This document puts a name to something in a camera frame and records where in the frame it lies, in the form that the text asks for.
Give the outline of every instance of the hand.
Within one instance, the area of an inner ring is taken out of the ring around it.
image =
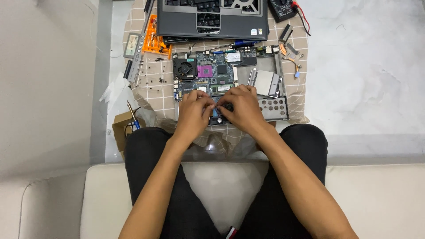
[[[208,126],[208,120],[215,103],[207,93],[193,90],[184,94],[183,100],[179,102],[178,106],[179,120],[173,137],[177,137],[180,142],[189,146]]]
[[[233,104],[233,112],[222,106],[226,102]],[[239,85],[228,90],[218,100],[217,109],[238,129],[253,137],[269,125],[260,111],[257,89],[250,85]]]

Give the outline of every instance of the person's left hand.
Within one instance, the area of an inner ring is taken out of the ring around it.
[[[193,90],[184,94],[183,100],[179,102],[177,127],[173,136],[189,146],[208,126],[208,120],[214,107],[215,102],[203,91]]]

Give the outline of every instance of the laptop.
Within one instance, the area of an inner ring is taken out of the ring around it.
[[[157,34],[267,40],[267,0],[158,0]]]

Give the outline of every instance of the person's right hand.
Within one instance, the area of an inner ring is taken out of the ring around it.
[[[222,105],[233,104],[233,112]],[[249,135],[257,133],[262,128],[267,128],[268,123],[260,111],[257,99],[257,89],[250,85],[239,85],[230,88],[217,102],[217,109],[238,129]]]

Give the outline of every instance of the checkered cloth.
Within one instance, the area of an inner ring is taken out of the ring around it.
[[[123,48],[127,43],[128,35],[131,32],[140,33],[145,22],[143,9],[145,7],[144,0],[136,0],[125,23],[125,31],[123,36]],[[152,10],[152,14],[156,14],[156,4]],[[304,57],[296,59],[296,63],[301,64],[299,69],[300,77],[295,78],[294,64],[290,61],[282,61],[286,92],[288,98],[288,111],[290,123],[308,123],[309,119],[304,116],[304,103],[306,94],[306,71],[307,71],[307,52],[308,38],[304,31],[303,24],[299,16],[293,17],[281,23],[276,23],[273,16],[268,11],[269,20],[269,40],[261,42],[258,46],[277,45],[278,37],[282,34],[287,24],[292,25],[293,33],[289,39],[291,45],[299,51],[299,55]],[[204,51],[214,47],[228,45],[233,43],[232,40],[204,41],[195,44],[193,51]],[[189,46],[194,43],[179,43],[173,45],[173,52],[187,52]],[[161,127],[172,133],[175,130],[175,110],[174,110],[174,91],[173,91],[173,68],[170,60],[162,57],[164,61],[155,61],[159,54],[144,54],[144,64],[141,66],[141,77],[137,86],[133,85],[133,94],[139,106],[154,110],[156,112],[156,120],[154,125]],[[238,130],[233,125],[207,127],[206,131],[197,138],[194,143],[204,147],[211,142],[218,153],[229,155],[239,143],[245,133]]]

